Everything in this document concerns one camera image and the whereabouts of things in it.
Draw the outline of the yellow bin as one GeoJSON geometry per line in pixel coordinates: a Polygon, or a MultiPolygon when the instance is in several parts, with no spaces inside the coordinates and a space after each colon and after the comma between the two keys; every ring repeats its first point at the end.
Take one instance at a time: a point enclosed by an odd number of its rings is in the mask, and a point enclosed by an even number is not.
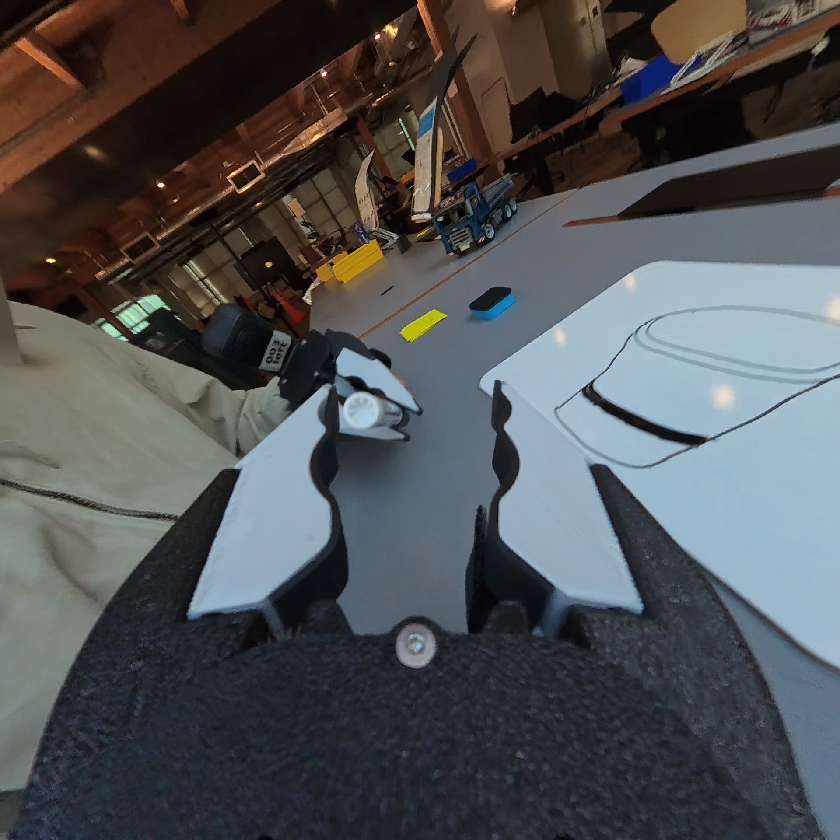
{"type": "Polygon", "coordinates": [[[341,251],[327,258],[316,268],[316,277],[322,282],[336,279],[341,283],[347,283],[371,268],[383,259],[383,256],[382,247],[377,241],[372,240],[349,253],[341,251]]]}

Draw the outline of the person's beige jacket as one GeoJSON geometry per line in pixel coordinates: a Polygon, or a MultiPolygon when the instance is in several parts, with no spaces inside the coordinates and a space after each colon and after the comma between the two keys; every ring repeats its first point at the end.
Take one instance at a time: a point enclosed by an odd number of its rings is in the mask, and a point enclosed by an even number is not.
{"type": "Polygon", "coordinates": [[[2,791],[26,786],[80,646],[161,535],[244,446],[245,394],[11,303],[2,364],[2,791]]]}

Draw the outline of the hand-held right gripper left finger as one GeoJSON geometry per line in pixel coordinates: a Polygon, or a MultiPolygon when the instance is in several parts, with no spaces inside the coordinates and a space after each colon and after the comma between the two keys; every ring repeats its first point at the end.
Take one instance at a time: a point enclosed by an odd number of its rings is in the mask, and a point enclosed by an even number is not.
{"type": "Polygon", "coordinates": [[[340,597],[349,563],[330,490],[339,407],[335,388],[321,387],[240,460],[189,620],[258,612],[303,621],[312,603],[340,597]]]}

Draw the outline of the white whiteboard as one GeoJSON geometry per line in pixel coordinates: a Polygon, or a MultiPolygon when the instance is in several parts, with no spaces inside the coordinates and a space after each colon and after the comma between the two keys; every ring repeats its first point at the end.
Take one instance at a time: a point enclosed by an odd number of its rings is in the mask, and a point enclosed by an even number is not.
{"type": "Polygon", "coordinates": [[[838,668],[837,266],[657,261],[485,373],[838,668]]]}

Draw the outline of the white dry erase marker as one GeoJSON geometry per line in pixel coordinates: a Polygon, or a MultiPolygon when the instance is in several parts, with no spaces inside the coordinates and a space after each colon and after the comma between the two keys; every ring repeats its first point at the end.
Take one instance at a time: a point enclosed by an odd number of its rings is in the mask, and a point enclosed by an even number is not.
{"type": "Polygon", "coordinates": [[[345,432],[396,429],[402,423],[403,409],[398,404],[370,392],[354,392],[341,406],[340,427],[345,432]]]}

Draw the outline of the blue storage bin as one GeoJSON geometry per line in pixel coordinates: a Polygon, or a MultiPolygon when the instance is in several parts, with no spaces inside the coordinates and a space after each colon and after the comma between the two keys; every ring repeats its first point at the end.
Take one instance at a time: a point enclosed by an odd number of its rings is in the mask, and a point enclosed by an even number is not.
{"type": "Polygon", "coordinates": [[[644,64],[618,85],[624,106],[641,102],[667,88],[680,68],[680,64],[671,62],[666,55],[660,55],[644,64]]]}

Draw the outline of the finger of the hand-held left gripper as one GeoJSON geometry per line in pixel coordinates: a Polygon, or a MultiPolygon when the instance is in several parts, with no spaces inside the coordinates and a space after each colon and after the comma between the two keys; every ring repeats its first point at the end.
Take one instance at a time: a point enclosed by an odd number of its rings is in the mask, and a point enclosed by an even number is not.
{"type": "Polygon", "coordinates": [[[381,360],[344,348],[337,357],[336,370],[337,375],[344,380],[361,383],[357,390],[379,396],[415,415],[422,415],[424,412],[402,379],[381,360]]]}
{"type": "Polygon", "coordinates": [[[346,437],[365,438],[383,442],[405,443],[411,439],[410,435],[403,428],[382,425],[358,428],[352,426],[345,420],[339,420],[339,433],[346,437]]]}

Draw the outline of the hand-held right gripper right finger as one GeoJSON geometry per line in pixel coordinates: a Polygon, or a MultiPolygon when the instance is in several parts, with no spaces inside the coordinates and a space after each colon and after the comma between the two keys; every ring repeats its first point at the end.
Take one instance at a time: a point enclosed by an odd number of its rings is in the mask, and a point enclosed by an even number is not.
{"type": "Polygon", "coordinates": [[[504,602],[544,637],[559,636],[575,607],[642,615],[592,464],[508,383],[493,386],[490,422],[498,488],[469,562],[469,631],[504,602]]]}

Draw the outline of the white curved sign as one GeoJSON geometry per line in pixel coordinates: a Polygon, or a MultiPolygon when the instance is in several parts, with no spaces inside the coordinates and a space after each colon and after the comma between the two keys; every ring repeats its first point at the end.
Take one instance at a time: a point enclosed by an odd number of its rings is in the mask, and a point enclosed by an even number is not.
{"type": "Polygon", "coordinates": [[[375,153],[372,151],[363,158],[354,182],[359,221],[366,234],[372,234],[379,227],[375,199],[370,184],[370,168],[374,157],[375,153]]]}

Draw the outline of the blue black whiteboard eraser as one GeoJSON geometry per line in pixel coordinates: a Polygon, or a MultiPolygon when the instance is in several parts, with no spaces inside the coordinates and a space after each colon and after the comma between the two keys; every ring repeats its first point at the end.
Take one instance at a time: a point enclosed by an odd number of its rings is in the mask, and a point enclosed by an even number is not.
{"type": "Polygon", "coordinates": [[[489,321],[499,317],[515,302],[510,287],[491,287],[469,304],[469,313],[475,320],[489,321]]]}

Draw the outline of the tan rounded board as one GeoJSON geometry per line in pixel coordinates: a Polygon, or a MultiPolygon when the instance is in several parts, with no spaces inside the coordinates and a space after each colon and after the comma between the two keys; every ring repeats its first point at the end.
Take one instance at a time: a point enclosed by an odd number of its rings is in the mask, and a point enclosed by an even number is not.
{"type": "Polygon", "coordinates": [[[650,31],[668,60],[684,65],[703,48],[739,35],[747,19],[746,1],[676,1],[654,18],[650,31]]]}

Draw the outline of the blue toy truck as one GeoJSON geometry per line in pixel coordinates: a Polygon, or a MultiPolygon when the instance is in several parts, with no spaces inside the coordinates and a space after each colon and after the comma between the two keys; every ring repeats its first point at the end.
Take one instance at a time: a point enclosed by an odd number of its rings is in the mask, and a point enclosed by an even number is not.
{"type": "Polygon", "coordinates": [[[433,222],[447,255],[462,256],[495,239],[500,226],[510,222],[518,212],[512,187],[510,174],[487,186],[480,186],[473,179],[442,200],[433,222]]]}

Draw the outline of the yellow paper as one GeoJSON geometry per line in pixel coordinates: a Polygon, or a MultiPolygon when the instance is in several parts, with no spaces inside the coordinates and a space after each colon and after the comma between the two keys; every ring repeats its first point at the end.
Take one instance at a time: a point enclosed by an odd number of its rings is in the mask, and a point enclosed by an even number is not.
{"type": "Polygon", "coordinates": [[[446,320],[447,317],[448,315],[440,310],[430,310],[419,318],[409,322],[402,328],[400,335],[407,343],[413,343],[439,323],[446,320]]]}

